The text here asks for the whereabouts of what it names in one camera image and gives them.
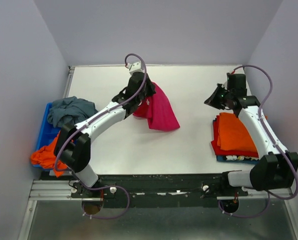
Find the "magenta t shirt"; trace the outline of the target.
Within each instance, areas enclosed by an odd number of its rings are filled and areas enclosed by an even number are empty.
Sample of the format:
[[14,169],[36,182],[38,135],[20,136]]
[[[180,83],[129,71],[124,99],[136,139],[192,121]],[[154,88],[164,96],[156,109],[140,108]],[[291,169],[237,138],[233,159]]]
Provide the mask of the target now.
[[155,94],[147,97],[133,113],[134,117],[147,120],[151,130],[171,132],[180,128],[168,97],[163,90],[153,82]]

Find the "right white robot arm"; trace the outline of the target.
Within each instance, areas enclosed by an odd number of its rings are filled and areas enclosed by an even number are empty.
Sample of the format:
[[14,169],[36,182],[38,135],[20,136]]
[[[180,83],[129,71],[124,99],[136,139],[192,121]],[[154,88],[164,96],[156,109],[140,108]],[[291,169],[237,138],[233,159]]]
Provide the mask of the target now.
[[246,75],[228,73],[227,84],[218,84],[206,105],[229,109],[250,134],[259,155],[259,162],[249,171],[226,172],[227,179],[219,182],[219,191],[230,196],[237,187],[257,191],[298,187],[298,154],[290,152],[274,134],[256,96],[247,94]]

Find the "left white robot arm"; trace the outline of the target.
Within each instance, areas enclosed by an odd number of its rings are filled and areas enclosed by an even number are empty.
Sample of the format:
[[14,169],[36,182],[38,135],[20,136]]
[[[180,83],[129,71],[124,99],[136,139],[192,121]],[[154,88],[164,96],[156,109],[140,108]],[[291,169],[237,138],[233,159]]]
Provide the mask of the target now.
[[132,115],[147,97],[155,94],[155,86],[148,74],[134,72],[128,85],[111,102],[92,117],[75,125],[65,124],[54,148],[56,161],[64,163],[83,183],[88,197],[99,194],[99,177],[91,166],[91,145],[97,137],[114,124]]

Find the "folded orange t shirt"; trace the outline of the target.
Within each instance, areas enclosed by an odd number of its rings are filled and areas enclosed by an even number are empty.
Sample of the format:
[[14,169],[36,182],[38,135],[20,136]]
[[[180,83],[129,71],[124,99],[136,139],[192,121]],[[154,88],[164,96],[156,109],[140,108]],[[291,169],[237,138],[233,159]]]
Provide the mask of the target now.
[[219,113],[217,123],[217,145],[221,150],[257,153],[255,144],[246,127],[233,113]]

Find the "folded red t shirt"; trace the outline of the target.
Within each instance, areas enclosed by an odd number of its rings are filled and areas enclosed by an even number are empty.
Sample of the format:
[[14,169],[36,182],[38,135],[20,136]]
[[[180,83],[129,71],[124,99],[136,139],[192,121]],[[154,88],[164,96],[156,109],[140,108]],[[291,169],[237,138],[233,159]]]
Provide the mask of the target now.
[[217,145],[218,141],[218,123],[217,120],[213,120],[213,137],[214,139],[211,141],[211,145],[213,147],[213,150],[217,156],[245,156],[245,157],[251,157],[251,158],[259,158],[258,154],[256,152],[250,152],[250,151],[240,151],[240,150],[221,150],[220,146]]

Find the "folded blue t shirt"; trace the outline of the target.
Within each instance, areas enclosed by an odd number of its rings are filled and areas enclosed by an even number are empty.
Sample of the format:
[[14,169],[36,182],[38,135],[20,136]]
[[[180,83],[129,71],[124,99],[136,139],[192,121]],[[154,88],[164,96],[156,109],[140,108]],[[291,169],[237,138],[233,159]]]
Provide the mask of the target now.
[[256,165],[259,159],[256,157],[246,157],[242,155],[217,155],[216,160],[223,163],[242,163]]

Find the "crumpled grey-blue t shirt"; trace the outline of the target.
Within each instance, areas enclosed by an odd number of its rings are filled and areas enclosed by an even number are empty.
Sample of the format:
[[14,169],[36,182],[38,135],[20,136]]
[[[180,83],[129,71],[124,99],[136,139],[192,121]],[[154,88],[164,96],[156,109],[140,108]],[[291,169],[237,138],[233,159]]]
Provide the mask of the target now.
[[47,122],[54,128],[77,124],[98,113],[95,103],[76,96],[55,100],[47,115]]

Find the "blue plastic bin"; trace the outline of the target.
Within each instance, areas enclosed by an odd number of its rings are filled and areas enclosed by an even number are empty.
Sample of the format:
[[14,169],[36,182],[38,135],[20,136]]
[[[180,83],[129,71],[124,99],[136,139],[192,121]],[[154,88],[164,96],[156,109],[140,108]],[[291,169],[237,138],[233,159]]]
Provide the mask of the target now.
[[[52,103],[48,103],[45,107],[45,111],[44,111],[44,115],[42,118],[42,124],[40,127],[40,131],[38,134],[38,139],[36,142],[36,146],[35,146],[35,151],[39,150],[41,147],[49,145],[54,138],[57,136],[57,134],[60,131],[60,128],[54,127],[52,124],[50,124],[47,121],[47,117],[49,115],[49,111],[52,107]],[[43,171],[50,171],[52,169],[43,169],[42,167],[40,167],[39,165],[32,165],[33,167],[42,169]]]

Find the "crumpled orange t shirt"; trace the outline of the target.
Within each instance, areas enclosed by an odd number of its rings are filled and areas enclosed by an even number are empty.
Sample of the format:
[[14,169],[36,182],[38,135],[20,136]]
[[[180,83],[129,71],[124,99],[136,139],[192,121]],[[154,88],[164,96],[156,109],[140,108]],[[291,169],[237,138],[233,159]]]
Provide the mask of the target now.
[[30,156],[30,161],[32,165],[39,165],[43,169],[52,169],[57,177],[64,174],[64,171],[57,171],[55,169],[56,156],[54,155],[54,149],[56,142],[58,140],[59,134],[54,138],[54,140],[47,146],[41,147],[39,150],[32,153]]

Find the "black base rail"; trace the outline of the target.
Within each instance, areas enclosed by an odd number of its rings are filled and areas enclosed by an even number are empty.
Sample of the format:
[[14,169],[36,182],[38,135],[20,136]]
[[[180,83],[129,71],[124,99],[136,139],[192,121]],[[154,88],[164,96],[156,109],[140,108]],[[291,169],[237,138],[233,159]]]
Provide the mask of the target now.
[[100,175],[92,187],[73,183],[71,197],[95,201],[105,208],[217,207],[220,199],[246,197],[240,187],[229,186],[221,173]]

